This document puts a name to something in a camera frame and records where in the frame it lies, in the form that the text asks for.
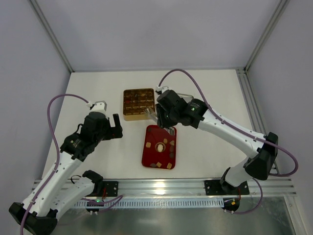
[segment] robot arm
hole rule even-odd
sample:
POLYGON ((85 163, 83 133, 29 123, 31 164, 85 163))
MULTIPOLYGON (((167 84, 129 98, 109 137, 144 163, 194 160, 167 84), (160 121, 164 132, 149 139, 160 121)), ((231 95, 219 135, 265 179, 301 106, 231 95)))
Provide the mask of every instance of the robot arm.
POLYGON ((118 114, 113 115, 115 127, 111 127, 106 116, 107 104, 99 101, 90 108, 91 112, 85 117, 84 124, 78 130, 65 138, 61 146, 60 161, 57 170, 54 163, 41 180, 40 184, 22 203, 13 203, 9 212, 21 224, 22 218, 30 203, 33 203, 25 221, 24 227, 34 235, 48 235, 54 230, 61 216, 78 200, 92 193, 99 194, 104 188, 103 177, 89 170, 83 174, 72 187, 60 192, 63 184, 72 175, 86 157, 92 153, 100 141, 121 138, 122 127, 118 114), (45 184, 51 172, 55 171, 45 184), (34 202, 34 195, 45 184, 34 202))
POLYGON ((208 109, 206 104, 198 99, 186 102, 169 87, 157 87, 160 95, 156 105, 157 124, 161 128, 170 128, 178 123, 184 126, 192 126, 210 132, 242 150, 247 158, 234 167, 228 168, 221 178, 221 185, 226 193, 237 191, 237 187, 244 181, 256 178, 266 180, 269 171, 277 156, 277 150, 260 141, 246 137, 244 134, 225 125, 227 121, 242 131, 272 143, 278 142, 278 137, 269 133, 265 136, 248 130, 218 114, 222 121, 218 120, 208 109))

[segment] black mounting bracket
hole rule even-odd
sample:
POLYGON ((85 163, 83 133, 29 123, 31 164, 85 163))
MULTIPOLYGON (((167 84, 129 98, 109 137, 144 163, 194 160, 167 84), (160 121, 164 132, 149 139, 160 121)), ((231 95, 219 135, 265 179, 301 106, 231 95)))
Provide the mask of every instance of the black mounting bracket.
MULTIPOLYGON (((249 195, 249 187, 247 181, 241 183, 238 188, 240 188, 241 195, 249 195)), ((207 196, 225 196, 225 195, 238 195, 238 192, 234 192, 231 194, 226 194, 222 189, 222 185, 220 184, 220 180, 205 180, 204 181, 204 189, 205 195, 207 196)))
POLYGON ((106 189, 107 197, 118 196, 118 181, 103 181, 103 186, 106 189))

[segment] white wall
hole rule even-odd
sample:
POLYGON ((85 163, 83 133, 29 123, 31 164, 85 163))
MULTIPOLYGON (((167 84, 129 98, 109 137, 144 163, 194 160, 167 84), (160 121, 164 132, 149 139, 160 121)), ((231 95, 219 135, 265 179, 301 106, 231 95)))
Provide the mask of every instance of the white wall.
MULTIPOLYGON (((269 129, 299 160, 292 177, 313 221, 313 1, 290 1, 249 72, 269 129)), ((280 154, 280 170, 293 168, 280 154)))
POLYGON ((37 0, 76 71, 243 67, 279 0, 37 0))
MULTIPOLYGON (((66 90, 69 72, 25 0, 0 1, 0 226, 16 234, 9 214, 44 168, 51 137, 49 100, 66 90)), ((56 122, 62 101, 53 108, 56 122)))

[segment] red tray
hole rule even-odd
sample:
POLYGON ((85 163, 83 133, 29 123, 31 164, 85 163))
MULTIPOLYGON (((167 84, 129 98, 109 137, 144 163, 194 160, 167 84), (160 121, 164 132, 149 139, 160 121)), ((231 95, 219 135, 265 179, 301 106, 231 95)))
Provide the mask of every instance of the red tray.
POLYGON ((176 164, 176 136, 171 136, 157 125, 150 125, 146 129, 146 138, 143 146, 141 163, 145 167, 170 170, 176 164), (162 152, 157 146, 162 145, 162 152))

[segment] food item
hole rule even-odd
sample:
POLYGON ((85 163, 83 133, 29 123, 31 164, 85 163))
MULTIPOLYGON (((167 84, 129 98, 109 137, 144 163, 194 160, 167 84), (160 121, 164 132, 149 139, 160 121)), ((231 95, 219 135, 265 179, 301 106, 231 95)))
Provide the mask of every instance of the food item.
POLYGON ((161 152, 163 152, 164 147, 163 147, 162 144, 158 144, 157 147, 156 147, 156 149, 157 149, 157 151, 158 151, 159 153, 161 153, 161 152))
POLYGON ((145 109, 148 107, 155 108, 154 90, 133 89, 125 90, 123 94, 123 116, 125 121, 147 120, 150 119, 145 114, 145 109))

